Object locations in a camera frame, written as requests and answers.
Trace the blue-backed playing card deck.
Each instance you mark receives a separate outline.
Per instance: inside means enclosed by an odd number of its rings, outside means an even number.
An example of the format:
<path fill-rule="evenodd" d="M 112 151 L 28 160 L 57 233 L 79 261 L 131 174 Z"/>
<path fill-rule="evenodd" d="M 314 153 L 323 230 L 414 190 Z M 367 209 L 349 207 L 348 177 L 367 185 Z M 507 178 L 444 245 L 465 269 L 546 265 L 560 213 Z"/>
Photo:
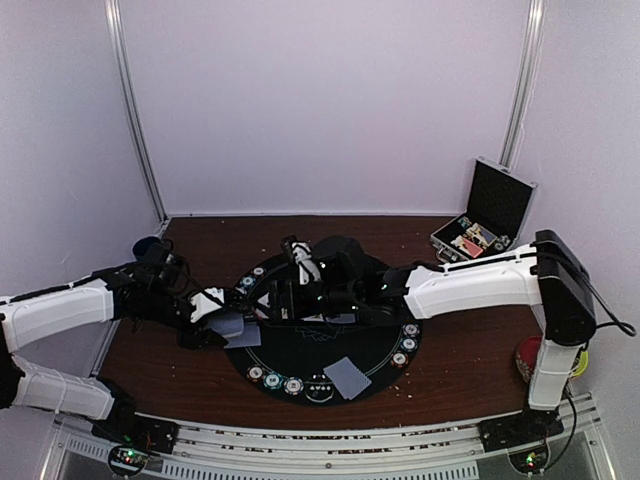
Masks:
<path fill-rule="evenodd" d="M 245 330 L 245 320 L 242 315 L 225 315 L 208 321 L 207 327 L 225 340 L 240 337 Z"/>

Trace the dealt playing card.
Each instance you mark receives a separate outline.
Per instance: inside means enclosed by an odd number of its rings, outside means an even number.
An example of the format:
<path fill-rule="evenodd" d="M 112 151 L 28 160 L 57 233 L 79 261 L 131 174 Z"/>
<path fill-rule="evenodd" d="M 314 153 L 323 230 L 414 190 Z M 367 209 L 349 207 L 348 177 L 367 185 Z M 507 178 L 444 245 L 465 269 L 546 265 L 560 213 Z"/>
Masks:
<path fill-rule="evenodd" d="M 323 373 L 345 400 L 354 400 L 372 385 L 372 380 L 348 357 L 326 366 Z"/>
<path fill-rule="evenodd" d="M 225 349 L 259 347 L 262 344 L 261 329 L 258 325 L 248 325 L 243 332 L 231 337 L 224 346 Z"/>

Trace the green-white single poker chip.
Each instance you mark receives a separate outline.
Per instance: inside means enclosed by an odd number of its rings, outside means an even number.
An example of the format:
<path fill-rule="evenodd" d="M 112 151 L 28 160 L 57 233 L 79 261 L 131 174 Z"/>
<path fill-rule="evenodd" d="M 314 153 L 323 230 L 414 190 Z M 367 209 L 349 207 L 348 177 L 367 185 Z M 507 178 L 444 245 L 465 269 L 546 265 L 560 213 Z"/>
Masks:
<path fill-rule="evenodd" d="M 252 288 L 256 284 L 256 282 L 257 278 L 252 275 L 244 276 L 240 281 L 242 287 L 246 289 Z"/>

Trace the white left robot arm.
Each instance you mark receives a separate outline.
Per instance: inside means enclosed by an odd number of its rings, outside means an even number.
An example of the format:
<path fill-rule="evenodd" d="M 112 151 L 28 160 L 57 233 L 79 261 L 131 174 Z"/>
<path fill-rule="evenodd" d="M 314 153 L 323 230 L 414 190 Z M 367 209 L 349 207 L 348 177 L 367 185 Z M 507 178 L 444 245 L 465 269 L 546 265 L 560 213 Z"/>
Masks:
<path fill-rule="evenodd" d="M 136 259 L 95 271 L 75 282 L 1 300 L 1 406 L 27 406 L 74 414 L 105 425 L 123 444 L 144 433 L 134 399 L 117 384 L 83 378 L 31 363 L 23 347 L 78 327 L 122 318 L 155 321 L 176 330 L 183 347 L 224 345 L 207 328 L 217 314 L 238 312 L 240 292 L 205 288 L 187 260 L 163 243 Z"/>

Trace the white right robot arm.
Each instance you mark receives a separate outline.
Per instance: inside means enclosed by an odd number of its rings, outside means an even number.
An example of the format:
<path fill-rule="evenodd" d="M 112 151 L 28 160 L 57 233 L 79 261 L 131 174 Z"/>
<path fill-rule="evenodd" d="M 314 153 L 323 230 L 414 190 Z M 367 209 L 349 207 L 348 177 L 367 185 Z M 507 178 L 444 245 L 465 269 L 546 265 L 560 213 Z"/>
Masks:
<path fill-rule="evenodd" d="M 331 236 L 314 246 L 296 237 L 281 248 L 287 273 L 266 282 L 255 307 L 274 322 L 352 314 L 390 326 L 502 305 L 539 305 L 544 335 L 528 393 L 528 407 L 513 419 L 519 440 L 535 440 L 551 424 L 579 350 L 596 332 L 588 272 L 551 230 L 534 242 L 487 259 L 404 267 L 377 265 L 351 237 Z"/>

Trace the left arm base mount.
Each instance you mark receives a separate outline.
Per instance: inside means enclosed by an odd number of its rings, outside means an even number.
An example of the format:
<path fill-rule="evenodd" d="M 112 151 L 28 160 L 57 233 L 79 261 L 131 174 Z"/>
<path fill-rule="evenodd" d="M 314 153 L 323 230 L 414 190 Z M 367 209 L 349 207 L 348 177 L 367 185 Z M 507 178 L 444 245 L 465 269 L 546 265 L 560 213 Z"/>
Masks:
<path fill-rule="evenodd" d="M 107 420 L 91 420 L 91 433 L 99 438 L 134 447 L 147 453 L 171 454 L 179 425 L 172 421 L 136 415 L 132 426 L 118 427 Z"/>

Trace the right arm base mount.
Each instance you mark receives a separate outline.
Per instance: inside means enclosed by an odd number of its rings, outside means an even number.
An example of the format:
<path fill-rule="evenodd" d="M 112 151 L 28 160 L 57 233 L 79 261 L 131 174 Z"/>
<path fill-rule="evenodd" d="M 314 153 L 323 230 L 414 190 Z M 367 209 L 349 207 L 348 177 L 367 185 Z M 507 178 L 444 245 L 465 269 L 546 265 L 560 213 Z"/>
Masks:
<path fill-rule="evenodd" d="M 537 410 L 483 420 L 477 428 L 485 452 L 540 442 L 564 432 L 564 425 L 555 411 Z"/>

